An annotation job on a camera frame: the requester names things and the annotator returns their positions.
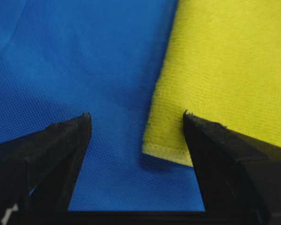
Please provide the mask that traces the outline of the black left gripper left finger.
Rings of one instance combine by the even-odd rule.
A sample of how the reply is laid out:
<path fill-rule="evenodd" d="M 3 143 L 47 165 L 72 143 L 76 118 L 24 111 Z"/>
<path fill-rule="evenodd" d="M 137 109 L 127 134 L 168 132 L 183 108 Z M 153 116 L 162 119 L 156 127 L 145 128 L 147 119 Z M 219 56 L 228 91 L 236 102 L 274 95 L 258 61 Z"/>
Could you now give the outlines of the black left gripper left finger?
<path fill-rule="evenodd" d="M 91 136 L 84 113 L 0 143 L 0 225 L 13 208 L 67 211 Z"/>

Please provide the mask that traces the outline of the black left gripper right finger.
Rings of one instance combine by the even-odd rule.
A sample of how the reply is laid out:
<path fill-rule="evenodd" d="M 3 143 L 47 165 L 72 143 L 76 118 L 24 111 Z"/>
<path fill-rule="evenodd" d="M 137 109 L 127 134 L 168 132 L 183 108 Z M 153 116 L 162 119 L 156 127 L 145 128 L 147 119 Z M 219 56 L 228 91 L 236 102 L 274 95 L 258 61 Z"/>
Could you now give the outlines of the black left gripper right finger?
<path fill-rule="evenodd" d="M 281 225 L 281 147 L 189 112 L 183 133 L 205 207 L 193 224 Z"/>

